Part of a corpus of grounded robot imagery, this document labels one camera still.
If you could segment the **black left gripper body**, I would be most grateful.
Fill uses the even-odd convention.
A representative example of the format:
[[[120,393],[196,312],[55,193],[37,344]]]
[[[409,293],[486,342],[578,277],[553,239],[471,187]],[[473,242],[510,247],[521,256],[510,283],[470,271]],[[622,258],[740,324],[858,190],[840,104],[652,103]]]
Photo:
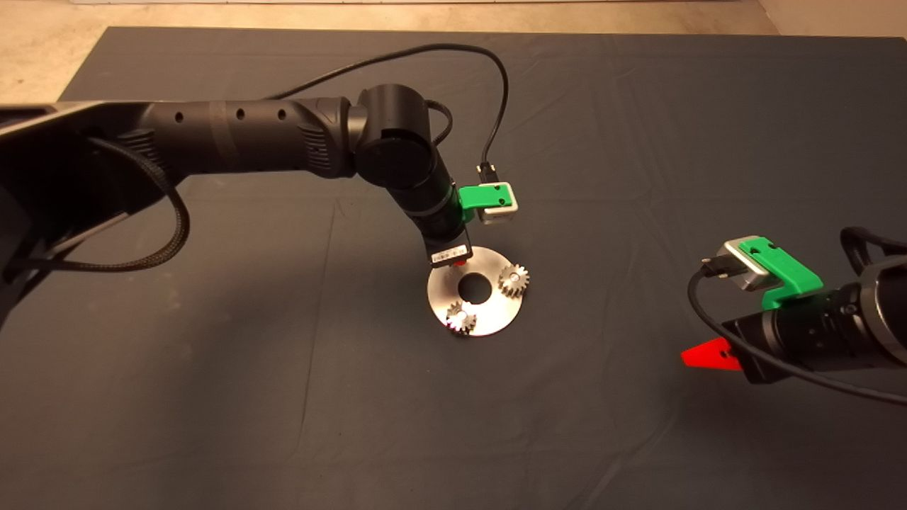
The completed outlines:
[[[431,206],[409,206],[407,216],[422,236],[432,268],[448,267],[458,259],[473,257],[472,242],[455,186],[450,186],[445,196]]]

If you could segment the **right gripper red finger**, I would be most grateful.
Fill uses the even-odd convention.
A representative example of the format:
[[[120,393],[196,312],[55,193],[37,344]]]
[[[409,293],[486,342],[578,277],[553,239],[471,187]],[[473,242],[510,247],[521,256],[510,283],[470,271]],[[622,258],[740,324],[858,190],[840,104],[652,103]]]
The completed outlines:
[[[742,372],[742,365],[728,339],[715,338],[681,352],[682,362],[690,368]]]

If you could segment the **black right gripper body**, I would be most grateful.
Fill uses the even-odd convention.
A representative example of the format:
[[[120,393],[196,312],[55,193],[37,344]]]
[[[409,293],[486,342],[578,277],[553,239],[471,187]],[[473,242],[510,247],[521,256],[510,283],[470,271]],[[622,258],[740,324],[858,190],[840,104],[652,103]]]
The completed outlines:
[[[816,373],[869,365],[869,336],[856,287],[797,298],[773,310],[736,317],[723,326],[775,358]]]

